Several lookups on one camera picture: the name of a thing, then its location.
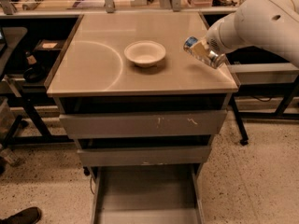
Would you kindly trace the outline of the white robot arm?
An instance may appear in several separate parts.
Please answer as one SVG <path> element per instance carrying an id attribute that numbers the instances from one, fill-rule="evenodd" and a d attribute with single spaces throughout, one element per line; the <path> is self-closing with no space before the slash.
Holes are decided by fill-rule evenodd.
<path id="1" fill-rule="evenodd" d="M 216 69 L 237 49 L 257 47 L 299 65 L 299 0 L 246 0 L 216 21 L 204 37 L 189 37 L 184 50 Z"/>

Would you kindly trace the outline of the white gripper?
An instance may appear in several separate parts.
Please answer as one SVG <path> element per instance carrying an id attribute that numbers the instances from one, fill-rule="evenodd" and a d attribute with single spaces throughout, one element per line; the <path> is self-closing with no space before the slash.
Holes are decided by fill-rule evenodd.
<path id="1" fill-rule="evenodd" d="M 209 47 L 218 54 L 233 52 L 240 45 L 235 29 L 235 17 L 225 16 L 216 21 L 207 31 L 206 38 L 191 41 L 191 54 L 194 57 L 207 57 Z"/>

